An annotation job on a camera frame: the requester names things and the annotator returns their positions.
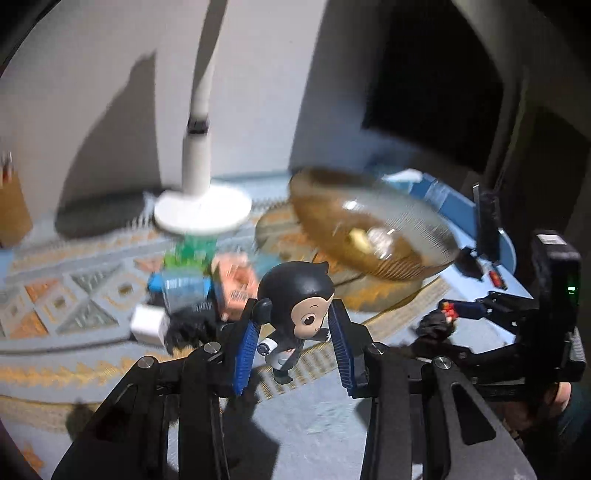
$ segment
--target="black toy figure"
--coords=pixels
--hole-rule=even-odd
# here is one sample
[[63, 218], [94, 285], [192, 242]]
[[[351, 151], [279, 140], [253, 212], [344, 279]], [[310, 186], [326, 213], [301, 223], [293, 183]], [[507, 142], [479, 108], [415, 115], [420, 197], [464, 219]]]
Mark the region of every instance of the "black toy figure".
[[259, 283], [258, 299], [271, 301], [275, 331], [256, 351], [273, 367], [279, 384], [293, 380], [289, 370], [300, 359], [305, 340], [330, 340], [328, 328], [320, 328], [335, 296], [328, 270], [327, 262], [286, 262], [269, 270]]

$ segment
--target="white round base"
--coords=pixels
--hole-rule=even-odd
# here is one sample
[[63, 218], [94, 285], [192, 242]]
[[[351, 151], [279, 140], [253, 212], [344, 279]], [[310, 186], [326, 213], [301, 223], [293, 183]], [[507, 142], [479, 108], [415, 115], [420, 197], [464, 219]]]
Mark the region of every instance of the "white round base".
[[158, 226], [182, 235], [217, 235], [240, 225], [251, 211], [252, 199], [229, 184], [212, 182], [200, 197], [166, 191], [156, 201]]

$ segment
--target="green object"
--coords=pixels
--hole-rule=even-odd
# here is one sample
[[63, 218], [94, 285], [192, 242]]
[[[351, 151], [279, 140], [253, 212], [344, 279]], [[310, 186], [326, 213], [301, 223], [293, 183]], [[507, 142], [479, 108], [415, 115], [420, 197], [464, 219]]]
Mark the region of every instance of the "green object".
[[166, 252], [164, 266], [168, 270], [193, 267], [207, 273], [215, 252], [215, 237], [187, 235], [182, 242], [176, 245], [174, 252]]

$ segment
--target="silver bolt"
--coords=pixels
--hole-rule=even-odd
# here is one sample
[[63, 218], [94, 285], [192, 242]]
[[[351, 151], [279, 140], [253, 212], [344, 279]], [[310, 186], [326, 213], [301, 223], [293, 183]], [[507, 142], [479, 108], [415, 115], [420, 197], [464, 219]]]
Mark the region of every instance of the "silver bolt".
[[138, 360], [138, 367], [140, 368], [150, 368], [154, 364], [154, 357], [151, 356], [143, 356]]
[[449, 370], [452, 367], [452, 361], [446, 356], [437, 356], [433, 359], [433, 365], [442, 370]]
[[218, 353], [221, 349], [222, 346], [217, 342], [208, 342], [203, 347], [207, 353]]
[[388, 347], [380, 342], [374, 342], [368, 345], [368, 352], [373, 355], [383, 355], [387, 349]]

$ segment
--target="white cube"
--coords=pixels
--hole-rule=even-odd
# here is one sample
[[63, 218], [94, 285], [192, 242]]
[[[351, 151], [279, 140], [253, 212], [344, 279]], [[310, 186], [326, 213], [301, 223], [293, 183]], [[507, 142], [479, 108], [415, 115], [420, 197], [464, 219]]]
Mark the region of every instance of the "white cube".
[[139, 304], [131, 317], [131, 333], [138, 342], [164, 346], [170, 319], [162, 307]]

